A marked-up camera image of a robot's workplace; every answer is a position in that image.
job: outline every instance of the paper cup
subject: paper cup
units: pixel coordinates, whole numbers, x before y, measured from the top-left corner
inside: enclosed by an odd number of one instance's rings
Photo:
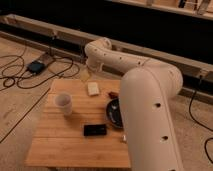
[[[60,93],[55,97],[55,105],[65,115],[69,116],[72,113],[71,95],[68,93]]]

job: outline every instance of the black plate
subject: black plate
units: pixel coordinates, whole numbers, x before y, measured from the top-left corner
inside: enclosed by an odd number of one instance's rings
[[[109,102],[106,108],[106,115],[113,126],[116,128],[123,128],[118,99],[114,99]]]

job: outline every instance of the black phone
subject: black phone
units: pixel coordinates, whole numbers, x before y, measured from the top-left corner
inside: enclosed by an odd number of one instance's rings
[[[84,136],[97,136],[106,134],[106,124],[84,125]]]

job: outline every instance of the table top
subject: table top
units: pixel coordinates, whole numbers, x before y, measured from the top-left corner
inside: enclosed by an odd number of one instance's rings
[[[92,80],[98,83],[101,94],[90,97],[87,83],[81,80],[53,81],[38,123],[26,165],[80,168],[130,168],[124,132],[113,128],[106,119],[108,93],[119,91],[119,80]],[[72,95],[72,114],[64,117],[54,105],[60,92]],[[107,123],[107,135],[84,137],[86,124]]]

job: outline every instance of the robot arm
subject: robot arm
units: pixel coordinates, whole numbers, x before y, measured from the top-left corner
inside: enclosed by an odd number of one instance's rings
[[[119,102],[133,171],[183,171],[168,106],[182,88],[173,65],[111,50],[109,39],[86,45],[87,66],[103,64],[123,73]]]

